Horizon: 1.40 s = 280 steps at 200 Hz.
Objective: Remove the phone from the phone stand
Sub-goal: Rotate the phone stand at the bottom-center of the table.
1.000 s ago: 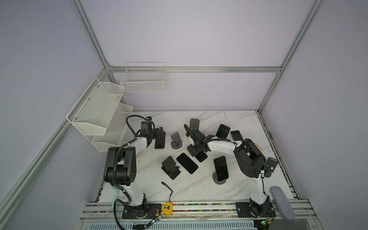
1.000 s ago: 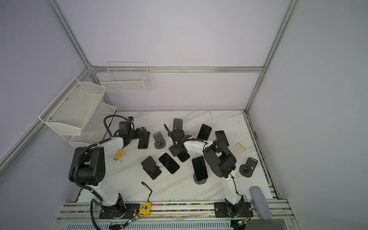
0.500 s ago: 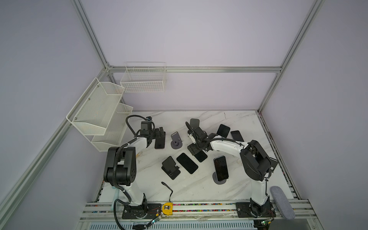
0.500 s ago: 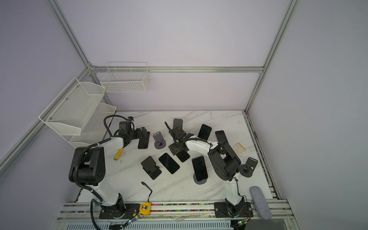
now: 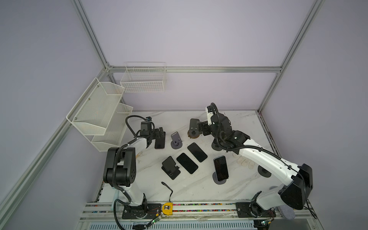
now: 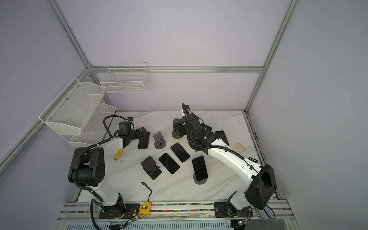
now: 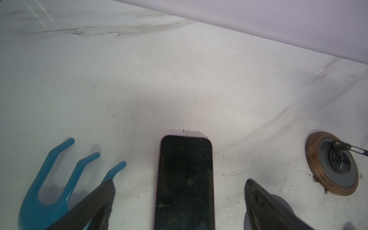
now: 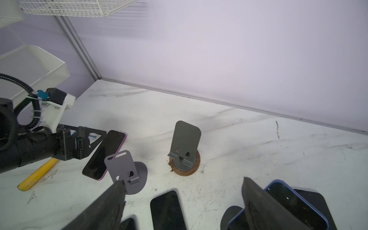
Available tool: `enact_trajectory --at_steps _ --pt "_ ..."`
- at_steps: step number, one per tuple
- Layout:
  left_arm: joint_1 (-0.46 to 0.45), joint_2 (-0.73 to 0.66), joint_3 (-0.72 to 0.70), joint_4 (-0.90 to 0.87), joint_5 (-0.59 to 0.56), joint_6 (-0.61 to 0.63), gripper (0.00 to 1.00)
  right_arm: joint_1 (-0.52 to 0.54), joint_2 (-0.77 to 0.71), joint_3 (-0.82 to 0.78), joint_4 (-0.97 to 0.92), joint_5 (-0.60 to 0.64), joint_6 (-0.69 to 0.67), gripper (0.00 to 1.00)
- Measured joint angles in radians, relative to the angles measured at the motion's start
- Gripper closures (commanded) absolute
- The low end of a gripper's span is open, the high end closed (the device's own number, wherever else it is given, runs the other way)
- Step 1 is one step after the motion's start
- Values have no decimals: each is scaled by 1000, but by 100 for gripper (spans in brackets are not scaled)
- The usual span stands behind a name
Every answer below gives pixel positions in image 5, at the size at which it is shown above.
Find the black phone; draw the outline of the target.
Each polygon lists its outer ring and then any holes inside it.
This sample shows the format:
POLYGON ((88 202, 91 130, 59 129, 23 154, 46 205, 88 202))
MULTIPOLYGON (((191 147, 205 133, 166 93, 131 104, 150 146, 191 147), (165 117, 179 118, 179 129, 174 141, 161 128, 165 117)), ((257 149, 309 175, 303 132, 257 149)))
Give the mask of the black phone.
POLYGON ((190 144, 187 149, 200 163, 208 158, 207 154, 196 143, 190 144))
POLYGON ((165 138, 160 138, 155 140, 155 149, 164 149, 165 148, 165 138))
POLYGON ((225 156, 219 156, 213 160, 215 166, 215 172, 219 181, 228 179, 229 172, 225 156))
POLYGON ((180 154, 176 159, 190 174, 193 174, 198 169, 198 165, 185 153, 180 154))

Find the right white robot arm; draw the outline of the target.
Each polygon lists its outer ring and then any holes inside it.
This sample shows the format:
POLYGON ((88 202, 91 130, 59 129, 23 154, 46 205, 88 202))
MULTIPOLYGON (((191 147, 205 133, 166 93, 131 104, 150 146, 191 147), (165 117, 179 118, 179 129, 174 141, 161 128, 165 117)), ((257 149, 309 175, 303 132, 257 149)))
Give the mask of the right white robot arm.
POLYGON ((275 176, 281 184, 268 191, 257 192, 248 203, 250 215, 260 217, 264 212, 286 205, 302 210, 313 189, 312 168, 297 165, 263 148, 251 137, 233 130, 229 119, 221 113, 208 113, 207 121, 191 119, 189 134, 212 135, 215 147, 233 152, 258 164, 259 174, 275 176))

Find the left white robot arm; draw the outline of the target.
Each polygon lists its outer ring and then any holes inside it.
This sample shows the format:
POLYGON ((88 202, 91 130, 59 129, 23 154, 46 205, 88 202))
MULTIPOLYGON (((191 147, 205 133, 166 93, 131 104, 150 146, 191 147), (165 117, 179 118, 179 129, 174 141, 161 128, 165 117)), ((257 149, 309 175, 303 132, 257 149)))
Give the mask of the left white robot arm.
POLYGON ((159 215, 162 205, 149 204, 145 194, 134 182, 137 175, 136 155, 150 146, 152 141, 161 137, 163 131, 156 129, 150 117, 141 122, 140 131, 134 132, 134 139, 121 147, 108 150, 103 181, 121 192, 127 201, 114 199, 124 207, 122 219, 152 219, 159 215))

